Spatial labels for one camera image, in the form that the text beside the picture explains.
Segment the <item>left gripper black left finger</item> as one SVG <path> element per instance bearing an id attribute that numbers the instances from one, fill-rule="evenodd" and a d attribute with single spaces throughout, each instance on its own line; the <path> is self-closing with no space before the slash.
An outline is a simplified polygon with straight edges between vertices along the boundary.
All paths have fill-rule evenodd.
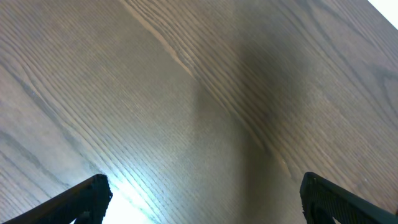
<path id="1" fill-rule="evenodd" d="M 96 174 L 4 224 L 102 224 L 112 197 L 107 176 Z"/>

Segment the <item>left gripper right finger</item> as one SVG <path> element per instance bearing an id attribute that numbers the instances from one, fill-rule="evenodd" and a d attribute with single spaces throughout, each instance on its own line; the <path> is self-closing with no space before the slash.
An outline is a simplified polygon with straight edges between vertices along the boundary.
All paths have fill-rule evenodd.
<path id="1" fill-rule="evenodd" d="M 314 172 L 304 174 L 300 198 L 308 224 L 397 224 L 397 215 L 369 203 Z"/>

